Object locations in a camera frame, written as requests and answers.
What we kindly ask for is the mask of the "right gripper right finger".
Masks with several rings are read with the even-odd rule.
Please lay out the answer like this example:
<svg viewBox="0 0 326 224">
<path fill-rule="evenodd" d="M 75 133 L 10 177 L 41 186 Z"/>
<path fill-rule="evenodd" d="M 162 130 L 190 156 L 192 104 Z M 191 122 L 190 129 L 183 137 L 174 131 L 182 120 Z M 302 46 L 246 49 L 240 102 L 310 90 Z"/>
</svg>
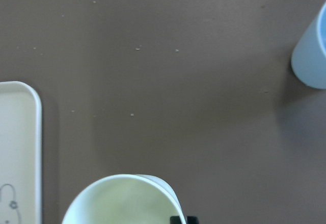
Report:
<svg viewBox="0 0 326 224">
<path fill-rule="evenodd" d="M 198 218 L 196 216 L 187 216 L 186 222 L 187 224 L 198 224 Z"/>
</svg>

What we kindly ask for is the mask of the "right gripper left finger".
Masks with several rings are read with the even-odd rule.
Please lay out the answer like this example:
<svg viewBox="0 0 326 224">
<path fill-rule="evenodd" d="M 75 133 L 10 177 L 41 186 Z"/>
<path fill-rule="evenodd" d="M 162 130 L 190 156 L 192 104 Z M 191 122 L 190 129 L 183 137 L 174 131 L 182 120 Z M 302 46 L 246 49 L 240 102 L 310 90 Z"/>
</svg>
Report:
<svg viewBox="0 0 326 224">
<path fill-rule="evenodd" d="M 170 224 L 183 224 L 183 222 L 180 216 L 171 216 Z"/>
</svg>

